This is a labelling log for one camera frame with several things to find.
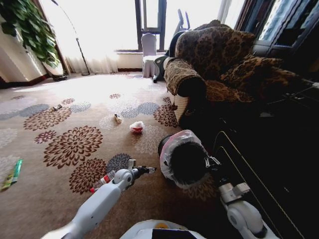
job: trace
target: water bottle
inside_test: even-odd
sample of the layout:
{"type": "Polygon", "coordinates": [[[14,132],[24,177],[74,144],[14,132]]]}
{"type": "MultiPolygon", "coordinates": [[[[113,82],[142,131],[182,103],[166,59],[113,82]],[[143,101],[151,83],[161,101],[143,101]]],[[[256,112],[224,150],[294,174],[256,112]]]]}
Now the water bottle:
{"type": "Polygon", "coordinates": [[[115,176],[115,171],[112,170],[111,172],[106,174],[103,178],[101,178],[99,181],[97,181],[95,184],[93,184],[93,187],[90,189],[90,192],[95,193],[96,190],[98,190],[102,185],[111,182],[114,176],[115,176]]]}

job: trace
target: baseboard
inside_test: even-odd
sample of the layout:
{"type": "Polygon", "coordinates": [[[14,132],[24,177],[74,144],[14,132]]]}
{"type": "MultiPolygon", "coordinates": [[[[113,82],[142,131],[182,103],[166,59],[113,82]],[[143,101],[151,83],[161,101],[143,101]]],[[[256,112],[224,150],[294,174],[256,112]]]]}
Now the baseboard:
{"type": "Polygon", "coordinates": [[[123,71],[142,71],[142,68],[119,68],[119,72],[123,71]]]}
{"type": "Polygon", "coordinates": [[[48,79],[49,77],[50,77],[49,74],[45,74],[45,75],[40,76],[38,78],[35,78],[31,81],[22,81],[22,82],[0,81],[0,89],[7,89],[7,88],[11,88],[11,87],[33,86],[35,84],[40,83],[41,81],[44,81],[45,79],[48,79]]]}

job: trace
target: floral carpet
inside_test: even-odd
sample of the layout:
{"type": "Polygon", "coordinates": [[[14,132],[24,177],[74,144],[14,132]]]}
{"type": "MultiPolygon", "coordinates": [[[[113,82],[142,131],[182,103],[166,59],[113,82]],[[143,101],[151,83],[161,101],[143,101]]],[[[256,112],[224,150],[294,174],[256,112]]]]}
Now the floral carpet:
{"type": "MultiPolygon", "coordinates": [[[[0,175],[23,159],[18,182],[0,193],[1,238],[40,238],[75,216],[92,184],[111,170],[159,168],[160,140],[180,131],[165,82],[141,73],[46,80],[0,90],[0,175]],[[52,107],[63,107],[54,111],[52,107]],[[124,121],[117,124],[114,114],[124,121]],[[129,125],[143,121],[143,134],[129,125]]],[[[210,237],[216,189],[213,181],[188,190],[158,169],[124,192],[86,238],[117,239],[135,223],[169,220],[210,237]]]]}

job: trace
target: patterned sofa cover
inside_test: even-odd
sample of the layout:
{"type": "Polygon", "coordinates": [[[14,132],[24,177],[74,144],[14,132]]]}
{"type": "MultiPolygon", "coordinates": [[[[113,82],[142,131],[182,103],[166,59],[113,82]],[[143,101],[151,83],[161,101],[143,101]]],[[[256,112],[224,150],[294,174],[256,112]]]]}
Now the patterned sofa cover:
{"type": "Polygon", "coordinates": [[[179,123],[205,101],[229,111],[293,91],[301,77],[280,69],[281,59],[253,56],[254,40],[217,20],[179,37],[164,74],[179,123]]]}

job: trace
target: potted plant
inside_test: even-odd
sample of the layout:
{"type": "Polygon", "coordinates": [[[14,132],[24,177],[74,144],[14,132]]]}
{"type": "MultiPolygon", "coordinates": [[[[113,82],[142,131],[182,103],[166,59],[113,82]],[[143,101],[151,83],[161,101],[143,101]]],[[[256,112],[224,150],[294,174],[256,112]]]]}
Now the potted plant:
{"type": "Polygon", "coordinates": [[[62,65],[55,49],[55,36],[31,0],[0,0],[3,33],[16,37],[27,46],[53,75],[63,75],[62,65]]]}

